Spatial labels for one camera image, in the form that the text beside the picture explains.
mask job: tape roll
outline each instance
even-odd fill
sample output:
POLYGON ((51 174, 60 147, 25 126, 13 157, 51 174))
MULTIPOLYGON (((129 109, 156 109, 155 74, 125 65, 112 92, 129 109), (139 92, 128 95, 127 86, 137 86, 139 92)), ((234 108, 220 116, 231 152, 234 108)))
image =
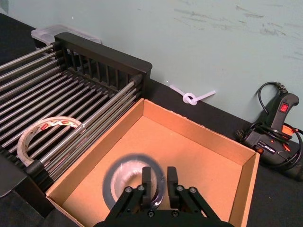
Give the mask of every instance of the tape roll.
POLYGON ((145 166, 151 167, 151 191, 154 191, 154 196, 151 199, 151 208, 157 209, 159 207, 166 188, 164 172, 151 157, 135 154, 119 159, 106 173, 102 192, 105 204, 110 210, 122 194, 124 188, 129 186, 127 182, 136 175, 142 175, 142 168, 145 166))
POLYGON ((29 166, 34 161, 27 155, 27 148, 33 137, 39 132, 48 129, 49 127, 54 127, 56 125, 77 128, 79 125, 81 125, 81 122, 71 117, 58 116, 45 118, 30 125, 21 135, 17 144, 18 157, 24 163, 25 166, 29 166))

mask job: label on glue gun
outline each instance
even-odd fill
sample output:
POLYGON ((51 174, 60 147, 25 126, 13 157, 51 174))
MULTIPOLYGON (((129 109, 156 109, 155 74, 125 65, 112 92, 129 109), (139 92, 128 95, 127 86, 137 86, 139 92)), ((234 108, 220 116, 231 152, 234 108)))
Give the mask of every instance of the label on glue gun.
POLYGON ((264 150, 269 151, 272 154, 275 154, 276 150, 273 149, 271 146, 269 146, 268 144, 266 144, 265 142, 259 140, 259 142, 257 143, 257 145, 261 148, 263 148, 264 150))

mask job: black tabletop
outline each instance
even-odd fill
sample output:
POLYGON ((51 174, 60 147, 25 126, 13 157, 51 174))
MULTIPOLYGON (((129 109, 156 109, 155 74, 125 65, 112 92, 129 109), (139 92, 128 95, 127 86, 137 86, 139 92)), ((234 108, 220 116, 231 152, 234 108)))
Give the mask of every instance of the black tabletop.
MULTIPOLYGON (((0 65, 35 50, 34 28, 0 14, 0 65)), ((191 106, 169 87, 150 80, 146 98, 166 109, 235 140, 237 129, 250 123, 204 102, 191 106)), ((303 224, 303 183, 259 166, 249 214, 249 227, 300 227, 303 224)), ((17 195, 0 198, 1 226, 76 226, 54 209, 43 219, 17 195)))

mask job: cardboard box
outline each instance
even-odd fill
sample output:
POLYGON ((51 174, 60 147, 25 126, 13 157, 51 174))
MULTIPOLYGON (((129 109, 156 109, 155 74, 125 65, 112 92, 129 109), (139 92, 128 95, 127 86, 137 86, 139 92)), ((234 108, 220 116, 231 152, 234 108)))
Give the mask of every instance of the cardboard box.
MULTIPOLYGON (((47 198, 80 226, 103 221, 109 213, 105 174, 133 153, 151 156, 165 174, 175 166, 179 184, 196 187, 221 220, 246 226, 259 154, 143 99, 52 185, 47 198)), ((160 209, 169 209, 167 192, 160 209)))

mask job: plastic container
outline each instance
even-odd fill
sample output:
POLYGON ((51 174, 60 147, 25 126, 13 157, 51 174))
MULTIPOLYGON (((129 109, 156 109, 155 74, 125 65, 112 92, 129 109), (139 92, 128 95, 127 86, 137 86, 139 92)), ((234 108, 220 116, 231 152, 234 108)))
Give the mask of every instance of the plastic container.
POLYGON ((82 38, 88 39, 98 44, 102 44, 101 40, 95 36, 89 35, 87 33, 78 31, 74 28, 65 26, 65 25, 53 25, 43 29, 36 29, 32 31, 32 38, 36 44, 36 48, 42 48, 48 46, 51 43, 55 42, 55 35, 62 32, 70 32, 72 34, 78 35, 82 38))

